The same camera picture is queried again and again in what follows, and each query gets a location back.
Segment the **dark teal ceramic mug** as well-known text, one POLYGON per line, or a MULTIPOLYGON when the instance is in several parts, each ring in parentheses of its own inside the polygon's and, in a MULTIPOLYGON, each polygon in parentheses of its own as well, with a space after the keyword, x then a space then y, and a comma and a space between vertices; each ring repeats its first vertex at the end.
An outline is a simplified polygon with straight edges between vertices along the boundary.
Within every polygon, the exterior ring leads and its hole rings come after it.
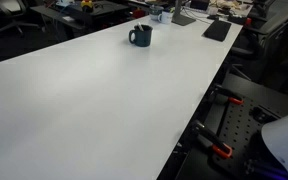
POLYGON ((141 31, 136 25, 129 31, 128 40, 131 44, 138 47, 148 47, 151 44, 151 36, 153 28, 148 25, 142 25, 144 31, 141 31))

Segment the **white Expo dry-erase marker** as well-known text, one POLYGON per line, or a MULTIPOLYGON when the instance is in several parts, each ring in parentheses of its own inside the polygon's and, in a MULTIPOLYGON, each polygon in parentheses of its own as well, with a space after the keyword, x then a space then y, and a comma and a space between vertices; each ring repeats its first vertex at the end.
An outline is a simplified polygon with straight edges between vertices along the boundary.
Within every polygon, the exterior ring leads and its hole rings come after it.
POLYGON ((137 25, 138 25, 138 28, 139 28, 141 31, 144 31, 143 26, 141 25, 140 22, 138 22, 137 25))

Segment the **lower black orange clamp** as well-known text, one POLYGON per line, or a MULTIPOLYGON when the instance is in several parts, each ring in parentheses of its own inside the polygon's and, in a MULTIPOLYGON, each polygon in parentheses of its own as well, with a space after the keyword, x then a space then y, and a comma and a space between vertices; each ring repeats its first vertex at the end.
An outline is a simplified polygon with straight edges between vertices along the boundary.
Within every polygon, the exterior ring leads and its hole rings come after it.
POLYGON ((224 143, 213 131, 207 128, 200 121, 194 121, 191 124, 191 127, 194 132, 197 132, 212 143, 212 150, 222 159, 228 159, 232 156, 232 148, 224 143))

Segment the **black orange clamp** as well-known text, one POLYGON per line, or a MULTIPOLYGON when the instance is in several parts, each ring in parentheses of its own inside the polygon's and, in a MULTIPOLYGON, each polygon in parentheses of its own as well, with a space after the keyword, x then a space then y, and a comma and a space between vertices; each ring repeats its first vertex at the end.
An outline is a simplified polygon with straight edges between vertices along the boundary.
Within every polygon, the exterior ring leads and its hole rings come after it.
POLYGON ((244 100, 242 97, 240 97, 238 94, 236 94, 235 92, 226 89, 224 87, 222 87, 219 84, 215 84, 212 88, 211 88, 211 92, 213 94, 220 94, 223 96, 226 96, 228 98, 228 100, 231 103, 234 103, 236 105, 242 105, 244 103, 244 100))
POLYGON ((197 132, 212 143, 212 150, 222 159, 228 159, 232 156, 232 148, 224 143, 213 131, 207 128, 200 121, 194 121, 191 124, 191 127, 194 132, 197 132))

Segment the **upper black orange clamp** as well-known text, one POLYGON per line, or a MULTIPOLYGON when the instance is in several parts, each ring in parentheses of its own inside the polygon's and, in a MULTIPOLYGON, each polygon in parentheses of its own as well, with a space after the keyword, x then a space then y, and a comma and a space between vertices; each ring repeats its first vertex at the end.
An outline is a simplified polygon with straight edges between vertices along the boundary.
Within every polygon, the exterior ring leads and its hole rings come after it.
POLYGON ((242 105, 244 103, 244 100, 242 97, 240 97, 238 94, 236 94, 235 92, 226 89, 224 87, 222 87, 219 84, 215 84, 212 88, 211 88, 211 92, 213 94, 220 94, 223 96, 226 96, 228 98, 228 100, 231 103, 234 103, 236 105, 242 105))

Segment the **grey monitor stand base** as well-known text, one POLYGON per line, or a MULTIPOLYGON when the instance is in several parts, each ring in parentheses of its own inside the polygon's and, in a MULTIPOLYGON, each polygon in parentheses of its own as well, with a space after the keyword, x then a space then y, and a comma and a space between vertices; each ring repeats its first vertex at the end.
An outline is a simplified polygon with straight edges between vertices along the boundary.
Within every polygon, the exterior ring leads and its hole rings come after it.
POLYGON ((175 0, 175 9, 172 17, 172 22, 181 26, 186 26, 195 22, 195 19, 181 14, 181 7, 182 0, 175 0))

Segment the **black mouse pad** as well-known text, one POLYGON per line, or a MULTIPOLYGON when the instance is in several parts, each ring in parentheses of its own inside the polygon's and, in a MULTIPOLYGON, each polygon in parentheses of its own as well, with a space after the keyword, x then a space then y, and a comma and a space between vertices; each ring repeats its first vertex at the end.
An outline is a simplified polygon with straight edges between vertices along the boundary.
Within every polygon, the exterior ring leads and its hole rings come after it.
POLYGON ((231 24, 216 20, 203 33, 207 38, 223 42, 230 30, 231 24))

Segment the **yellow red toy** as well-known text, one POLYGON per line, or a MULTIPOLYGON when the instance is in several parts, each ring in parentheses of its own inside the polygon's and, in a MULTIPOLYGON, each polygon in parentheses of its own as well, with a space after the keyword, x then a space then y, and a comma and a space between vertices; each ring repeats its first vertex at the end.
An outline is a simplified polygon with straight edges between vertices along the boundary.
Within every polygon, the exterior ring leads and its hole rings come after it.
POLYGON ((93 2, 92 0, 82 0, 81 8, 84 12, 91 13, 93 11, 93 2))

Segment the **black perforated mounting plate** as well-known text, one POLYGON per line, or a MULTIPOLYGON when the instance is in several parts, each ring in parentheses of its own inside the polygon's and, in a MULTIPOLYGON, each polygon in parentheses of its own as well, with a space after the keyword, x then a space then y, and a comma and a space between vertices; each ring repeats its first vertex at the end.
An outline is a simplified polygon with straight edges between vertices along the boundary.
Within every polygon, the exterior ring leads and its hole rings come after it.
POLYGON ((234 180, 284 180, 281 166, 265 147, 261 137, 264 119, 269 115, 256 101, 243 96, 238 104, 229 100, 217 135, 232 153, 228 158, 217 154, 213 163, 234 180))

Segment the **black office chair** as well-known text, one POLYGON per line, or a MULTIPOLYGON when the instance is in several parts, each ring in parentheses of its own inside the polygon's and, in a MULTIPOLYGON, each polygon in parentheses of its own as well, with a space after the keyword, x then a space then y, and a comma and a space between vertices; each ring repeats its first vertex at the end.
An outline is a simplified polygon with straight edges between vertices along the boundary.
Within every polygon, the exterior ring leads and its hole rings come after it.
POLYGON ((242 36, 249 47, 233 46, 231 52, 247 60, 266 60, 259 81, 267 81, 288 54, 288 4, 269 20, 263 20, 260 28, 244 27, 242 36))

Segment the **grey office chair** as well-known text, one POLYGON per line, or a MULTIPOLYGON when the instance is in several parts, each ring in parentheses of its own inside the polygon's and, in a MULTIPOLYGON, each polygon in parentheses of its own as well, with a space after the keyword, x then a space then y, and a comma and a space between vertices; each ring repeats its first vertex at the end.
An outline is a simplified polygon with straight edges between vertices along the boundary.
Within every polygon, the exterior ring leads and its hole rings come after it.
POLYGON ((20 17, 27 14, 29 4, 26 0, 0 0, 0 24, 8 21, 7 25, 0 27, 0 33, 16 28, 21 36, 24 35, 22 26, 39 28, 38 24, 21 21, 20 17))

